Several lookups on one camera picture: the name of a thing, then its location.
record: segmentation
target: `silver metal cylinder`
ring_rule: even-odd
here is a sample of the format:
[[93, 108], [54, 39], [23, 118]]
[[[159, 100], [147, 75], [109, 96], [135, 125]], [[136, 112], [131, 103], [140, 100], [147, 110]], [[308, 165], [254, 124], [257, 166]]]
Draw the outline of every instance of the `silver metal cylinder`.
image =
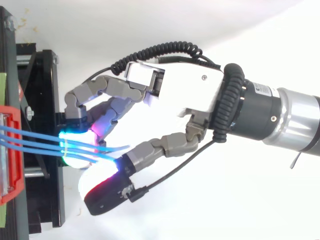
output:
[[[300, 152], [311, 143], [318, 130], [319, 103], [314, 96], [285, 88], [279, 88], [278, 92], [281, 99], [280, 120], [271, 135], [263, 142]], [[306, 153], [320, 155], [320, 143], [317, 148], [318, 151]]]
[[16, 65], [17, 66], [27, 66], [30, 62], [31, 55], [17, 55]]
[[36, 178], [43, 177], [44, 173], [42, 172], [39, 166], [36, 167], [26, 167], [24, 169], [24, 177], [25, 178]]

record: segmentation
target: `black cable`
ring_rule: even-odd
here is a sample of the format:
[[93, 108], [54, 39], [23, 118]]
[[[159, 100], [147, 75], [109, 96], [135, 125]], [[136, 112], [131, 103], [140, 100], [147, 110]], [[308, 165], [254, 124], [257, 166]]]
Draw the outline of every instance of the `black cable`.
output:
[[227, 141], [227, 133], [230, 131], [230, 125], [236, 114], [242, 86], [245, 82], [245, 74], [242, 68], [229, 63], [224, 67], [225, 87], [221, 98], [216, 104], [215, 114], [213, 116], [213, 140], [217, 143]]
[[208, 63], [215, 64], [215, 63], [214, 63], [213, 61], [211, 61], [208, 57], [203, 56], [203, 55], [197, 54], [197, 55], [194, 55], [193, 58], [194, 58], [194, 59], [203, 59], [203, 60], [207, 61]]
[[215, 140], [211, 140], [207, 144], [205, 144], [203, 147], [198, 149], [194, 154], [192, 154], [187, 160], [185, 160], [183, 163], [181, 163], [179, 166], [177, 166], [175, 169], [173, 169], [171, 172], [168, 174], [164, 175], [154, 183], [150, 184], [149, 186], [146, 187], [146, 191], [149, 191], [150, 189], [154, 188], [155, 186], [159, 185], [162, 183], [164, 180], [170, 178], [173, 174], [177, 173], [179, 170], [181, 170], [185, 165], [190, 163], [196, 156], [198, 156], [200, 153], [202, 153], [205, 149], [210, 147], [212, 144], [215, 143]]
[[111, 67], [106, 67], [104, 69], [101, 69], [100, 71], [97, 71], [95, 74], [91, 75], [87, 80], [85, 80], [83, 83], [86, 83], [88, 81], [91, 81], [93, 78], [95, 78], [96, 76], [106, 72], [106, 71], [109, 71], [111, 70]]
[[165, 54], [185, 53], [189, 54], [192, 58], [194, 56], [202, 56], [202, 50], [191, 42], [174, 41], [166, 42], [158, 45], [151, 46], [144, 50], [130, 54], [111, 65], [111, 71], [114, 75], [118, 76], [126, 70], [129, 62], [137, 62], [137, 60], [146, 61], [154, 57]]

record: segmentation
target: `label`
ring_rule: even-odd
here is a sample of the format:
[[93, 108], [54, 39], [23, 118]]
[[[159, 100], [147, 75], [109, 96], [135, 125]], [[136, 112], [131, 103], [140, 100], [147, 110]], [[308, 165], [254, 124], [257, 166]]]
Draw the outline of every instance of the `label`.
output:
[[259, 83], [255, 83], [255, 82], [253, 82], [252, 84], [254, 86], [254, 90], [255, 90], [256, 94], [261, 94], [261, 95], [265, 95], [268, 97], [272, 96], [270, 87], [268, 87], [266, 85], [259, 84]]
[[280, 95], [279, 95], [279, 92], [277, 89], [273, 88], [273, 87], [270, 87], [271, 89], [271, 92], [272, 92], [272, 96], [273, 97], [276, 97], [276, 98], [280, 98]]

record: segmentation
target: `glowing light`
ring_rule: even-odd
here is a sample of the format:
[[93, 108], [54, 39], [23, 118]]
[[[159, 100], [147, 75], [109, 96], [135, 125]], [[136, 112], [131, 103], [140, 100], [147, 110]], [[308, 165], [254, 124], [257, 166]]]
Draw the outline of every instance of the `glowing light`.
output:
[[118, 172], [117, 166], [113, 161], [102, 160], [98, 161], [89, 167], [79, 179], [78, 190], [82, 199], [95, 186], [112, 177]]
[[[84, 132], [84, 133], [70, 133], [70, 132], [63, 132], [62, 131], [62, 132], [59, 133], [59, 138], [78, 141], [78, 142], [91, 144], [91, 145], [96, 145], [96, 134], [91, 130], [89, 130], [87, 132]], [[65, 147], [65, 143], [64, 142], [60, 142], [60, 147], [64, 148]], [[69, 143], [67, 143], [67, 147], [68, 148], [83, 149], [83, 150], [87, 150], [87, 151], [90, 151], [90, 152], [95, 152], [95, 150], [92, 149], [92, 148], [76, 146], [76, 145], [69, 144]], [[77, 153], [77, 154], [85, 156], [85, 157], [89, 157], [89, 158], [92, 158], [92, 159], [95, 159], [93, 156], [80, 154], [80, 153]], [[76, 158], [73, 158], [73, 157], [63, 157], [63, 161], [67, 165], [69, 165], [70, 167], [73, 167], [73, 168], [76, 168], [76, 169], [87, 168], [87, 167], [90, 166], [89, 162], [87, 162], [85, 160], [76, 159]]]

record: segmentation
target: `coiled black cable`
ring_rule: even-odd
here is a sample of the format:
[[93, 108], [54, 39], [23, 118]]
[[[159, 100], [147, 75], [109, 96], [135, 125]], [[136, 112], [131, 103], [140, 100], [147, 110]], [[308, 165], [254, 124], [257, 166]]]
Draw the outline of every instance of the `coiled black cable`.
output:
[[213, 119], [212, 139], [216, 143], [225, 143], [227, 141], [227, 133], [230, 131], [231, 122], [236, 114], [244, 82], [245, 74], [239, 65], [230, 63], [225, 66], [225, 87], [222, 90], [221, 99]]
[[123, 59], [115, 62], [111, 65], [111, 71], [114, 75], [118, 76], [124, 70], [126, 70], [129, 62], [136, 62], [137, 60], [146, 61], [154, 57], [158, 57], [165, 54], [185, 53], [189, 54], [192, 58], [203, 58], [202, 50], [191, 42], [186, 41], [174, 41], [166, 42], [158, 45], [151, 46], [144, 50], [130, 54]]

